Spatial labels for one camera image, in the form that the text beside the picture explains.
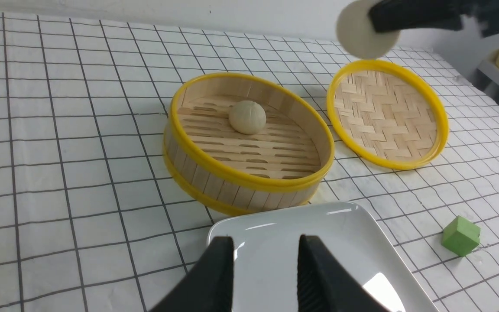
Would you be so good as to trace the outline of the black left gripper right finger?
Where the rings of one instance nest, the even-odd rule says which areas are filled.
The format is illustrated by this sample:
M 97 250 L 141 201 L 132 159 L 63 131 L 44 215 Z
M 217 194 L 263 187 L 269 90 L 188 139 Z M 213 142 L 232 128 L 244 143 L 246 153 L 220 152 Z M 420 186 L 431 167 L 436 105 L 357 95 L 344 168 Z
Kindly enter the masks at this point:
M 335 259 L 318 236 L 301 235 L 298 245 L 299 312 L 386 312 Z

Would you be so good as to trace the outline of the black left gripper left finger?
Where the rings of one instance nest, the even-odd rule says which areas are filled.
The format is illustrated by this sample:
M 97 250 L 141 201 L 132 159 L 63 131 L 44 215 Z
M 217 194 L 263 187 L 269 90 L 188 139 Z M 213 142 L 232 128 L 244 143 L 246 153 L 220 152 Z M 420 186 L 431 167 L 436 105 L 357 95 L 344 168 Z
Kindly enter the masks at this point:
M 188 274 L 152 312 L 230 312 L 233 302 L 234 243 L 214 237 Z

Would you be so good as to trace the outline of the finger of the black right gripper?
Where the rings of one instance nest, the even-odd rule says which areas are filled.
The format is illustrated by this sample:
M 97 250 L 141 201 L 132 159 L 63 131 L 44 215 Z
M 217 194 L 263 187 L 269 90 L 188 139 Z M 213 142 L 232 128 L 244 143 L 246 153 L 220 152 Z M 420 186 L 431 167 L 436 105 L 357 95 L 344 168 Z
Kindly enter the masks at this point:
M 368 17 L 377 33 L 463 29 L 457 0 L 382 0 L 369 9 Z

